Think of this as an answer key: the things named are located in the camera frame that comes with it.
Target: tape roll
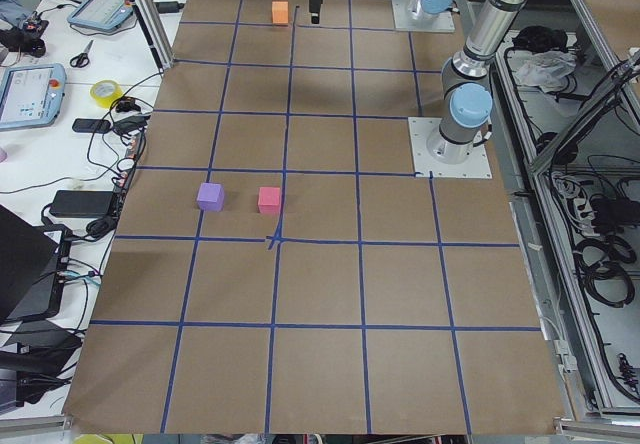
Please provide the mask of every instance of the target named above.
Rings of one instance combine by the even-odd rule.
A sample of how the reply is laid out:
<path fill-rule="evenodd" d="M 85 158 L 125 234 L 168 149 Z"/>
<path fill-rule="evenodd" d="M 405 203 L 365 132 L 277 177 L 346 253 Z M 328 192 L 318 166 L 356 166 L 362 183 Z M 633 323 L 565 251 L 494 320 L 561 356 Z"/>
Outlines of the tape roll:
<path fill-rule="evenodd" d="M 91 86 L 90 94 L 100 107 L 109 109 L 113 101 L 120 99 L 124 92 L 122 92 L 122 88 L 116 81 L 105 80 L 96 82 Z"/>

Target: blue joint cap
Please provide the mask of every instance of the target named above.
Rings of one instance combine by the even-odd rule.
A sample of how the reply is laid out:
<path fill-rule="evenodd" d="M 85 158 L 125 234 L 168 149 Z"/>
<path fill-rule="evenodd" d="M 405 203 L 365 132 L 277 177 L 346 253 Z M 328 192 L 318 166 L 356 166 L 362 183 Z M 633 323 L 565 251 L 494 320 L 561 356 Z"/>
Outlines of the blue joint cap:
<path fill-rule="evenodd" d="M 483 125 L 491 114 L 493 98 L 480 84 L 463 84 L 451 96 L 449 109 L 458 124 L 467 129 Z"/>
<path fill-rule="evenodd" d="M 420 0 L 422 10 L 427 14 L 440 14 L 453 4 L 453 0 Z"/>

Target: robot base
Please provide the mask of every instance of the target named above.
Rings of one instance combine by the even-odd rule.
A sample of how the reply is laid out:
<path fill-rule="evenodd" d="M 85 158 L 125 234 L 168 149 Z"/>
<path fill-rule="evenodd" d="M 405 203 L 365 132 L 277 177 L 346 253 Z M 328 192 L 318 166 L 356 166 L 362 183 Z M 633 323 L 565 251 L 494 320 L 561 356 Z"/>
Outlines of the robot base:
<path fill-rule="evenodd" d="M 452 33 L 456 28 L 449 11 L 436 15 L 425 14 L 420 19 L 414 19 L 409 12 L 410 0 L 391 0 L 393 20 L 399 31 L 440 32 Z"/>
<path fill-rule="evenodd" d="M 435 159 L 427 149 L 427 138 L 440 125 L 440 118 L 410 117 L 409 132 L 413 153 L 413 168 L 417 177 L 456 177 L 491 179 L 491 168 L 484 146 L 472 148 L 461 164 L 445 164 Z"/>

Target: pink cube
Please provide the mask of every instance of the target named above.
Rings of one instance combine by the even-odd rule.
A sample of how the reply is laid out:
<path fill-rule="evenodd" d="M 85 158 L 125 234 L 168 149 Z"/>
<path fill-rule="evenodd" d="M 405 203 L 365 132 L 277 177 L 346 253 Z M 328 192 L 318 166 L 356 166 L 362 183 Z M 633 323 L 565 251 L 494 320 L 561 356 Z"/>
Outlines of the pink cube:
<path fill-rule="evenodd" d="M 260 214 L 280 214 L 280 188 L 261 187 L 258 191 Z"/>
<path fill-rule="evenodd" d="M 220 212 L 224 205 L 224 189 L 222 184 L 203 182 L 198 191 L 198 207 L 203 211 Z"/>

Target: cube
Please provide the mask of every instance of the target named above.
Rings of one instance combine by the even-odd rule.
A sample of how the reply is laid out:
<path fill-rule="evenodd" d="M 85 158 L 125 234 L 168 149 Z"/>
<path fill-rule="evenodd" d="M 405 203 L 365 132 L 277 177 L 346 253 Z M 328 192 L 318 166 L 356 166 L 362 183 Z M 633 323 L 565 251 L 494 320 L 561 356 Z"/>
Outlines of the cube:
<path fill-rule="evenodd" d="M 258 191 L 260 214 L 280 214 L 280 188 L 261 187 Z"/>
<path fill-rule="evenodd" d="M 220 212 L 224 205 L 224 188 L 222 184 L 203 182 L 198 191 L 198 207 L 203 211 Z"/>
<path fill-rule="evenodd" d="M 289 3 L 287 1 L 272 1 L 271 19 L 274 24 L 289 24 Z"/>

